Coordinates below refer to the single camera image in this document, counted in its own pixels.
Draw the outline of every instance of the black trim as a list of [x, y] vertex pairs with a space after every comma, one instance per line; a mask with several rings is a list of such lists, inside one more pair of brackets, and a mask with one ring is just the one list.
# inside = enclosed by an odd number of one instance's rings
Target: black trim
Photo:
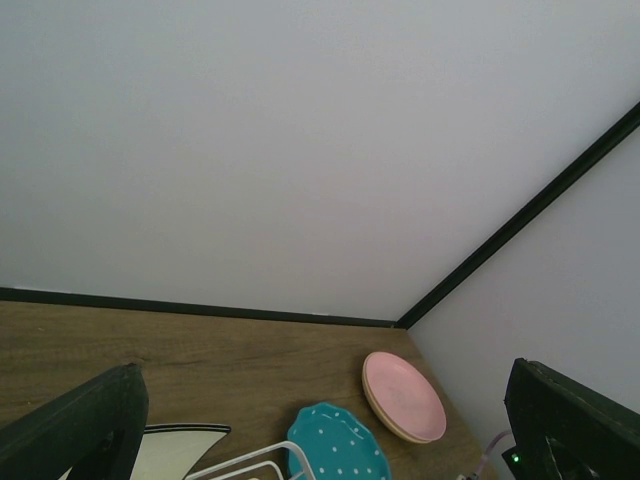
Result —
[[410, 328], [640, 125], [640, 103], [554, 178], [396, 323]]
[[49, 303], [76, 307], [115, 308], [120, 310], [141, 310], [146, 312], [180, 313], [186, 315], [204, 315], [211, 317], [249, 318], [254, 320], [275, 320], [299, 323], [322, 323], [327, 325], [351, 325], [357, 327], [391, 328], [392, 320], [371, 318], [337, 317], [333, 315], [313, 315], [311, 313], [275, 312], [271, 310], [253, 310], [251, 308], [217, 307], [192, 303], [161, 302], [156, 300], [137, 300], [132, 298], [101, 297], [77, 293], [43, 292], [0, 287], [0, 300], [12, 302]]
[[218, 423], [160, 423], [144, 427], [145, 434], [167, 432], [218, 432], [229, 434], [231, 433], [231, 427]]

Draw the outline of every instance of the pink cable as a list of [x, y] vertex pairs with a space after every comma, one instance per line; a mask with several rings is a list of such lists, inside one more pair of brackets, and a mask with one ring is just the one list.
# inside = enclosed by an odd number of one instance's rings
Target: pink cable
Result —
[[482, 470], [484, 470], [484, 467], [489, 462], [489, 455], [491, 455], [491, 452], [493, 451], [494, 447], [497, 445], [497, 443], [500, 440], [502, 440], [507, 435], [511, 435], [511, 430], [505, 430], [503, 432], [500, 432], [498, 435], [495, 436], [493, 440], [491, 440], [491, 443], [489, 443], [489, 445], [487, 446], [487, 449], [482, 454], [482, 457], [480, 458], [480, 463], [478, 464], [475, 471], [473, 472], [472, 478], [476, 478], [476, 479], [480, 478], [480, 475], [482, 474]]

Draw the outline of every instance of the white wire rack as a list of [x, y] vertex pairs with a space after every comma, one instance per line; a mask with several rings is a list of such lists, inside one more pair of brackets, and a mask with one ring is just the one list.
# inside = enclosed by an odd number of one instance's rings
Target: white wire rack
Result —
[[[251, 465], [248, 465], [246, 467], [242, 467], [239, 468], [238, 470], [233, 470], [229, 473], [225, 473], [223, 475], [217, 476], [217, 477], [211, 477], [210, 475], [213, 475], [216, 472], [220, 472], [221, 470], [225, 470], [229, 467], [232, 467], [234, 465], [237, 465], [239, 463], [244, 463], [246, 461], [249, 461], [253, 458], [259, 457], [261, 455], [264, 455], [265, 453], [269, 453], [269, 452], [273, 452], [274, 450], [278, 450], [280, 448], [286, 448], [287, 450], [289, 450], [289, 454], [294, 454], [297, 458], [298, 458], [298, 463], [302, 466], [302, 470], [300, 472], [297, 472], [293, 477], [285, 477], [282, 474], [282, 470], [280, 470], [280, 467], [278, 467], [278, 465], [276, 465], [274, 462], [272, 462], [271, 460], [265, 460], [259, 463], [254, 463]], [[192, 473], [191, 475], [188, 475], [186, 477], [185, 480], [200, 480], [200, 479], [207, 479], [207, 480], [226, 480], [227, 478], [233, 478], [236, 477], [238, 475], [242, 475], [244, 473], [247, 472], [251, 472], [253, 470], [258, 470], [260, 468], [263, 467], [271, 467], [273, 470], [275, 470], [276, 475], [278, 475], [278, 479], [279, 480], [285, 480], [285, 478], [289, 478], [289, 480], [296, 480], [298, 478], [300, 478], [302, 475], [304, 475], [306, 477], [307, 480], [316, 480], [316, 477], [313, 475], [313, 471], [311, 470], [311, 466], [309, 465], [309, 461], [307, 460], [306, 455], [304, 454], [304, 452], [302, 451], [302, 449], [296, 445], [293, 442], [289, 442], [289, 441], [285, 441], [285, 442], [280, 442], [280, 443], [276, 443], [274, 445], [270, 445], [268, 447], [262, 448], [260, 450], [256, 450], [254, 452], [250, 452], [247, 453], [245, 455], [242, 455], [240, 457], [236, 457], [233, 458], [229, 461], [220, 463], [218, 465], [214, 465], [213, 467], [209, 467], [209, 468], [205, 468], [204, 470], [200, 470], [199, 472], [195, 472]]]

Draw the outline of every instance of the wooden tabletop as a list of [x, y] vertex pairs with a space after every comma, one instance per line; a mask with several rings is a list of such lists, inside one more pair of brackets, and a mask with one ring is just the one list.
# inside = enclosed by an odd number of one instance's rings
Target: wooden tabletop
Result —
[[[361, 384], [376, 350], [402, 356], [434, 385], [447, 432], [409, 444], [373, 414]], [[481, 450], [404, 330], [0, 302], [0, 426], [102, 371], [135, 362], [148, 423], [224, 423], [232, 433], [200, 462], [219, 463], [285, 438], [298, 410], [328, 401], [376, 436], [396, 480], [455, 480]], [[483, 478], [497, 478], [493, 471]]]

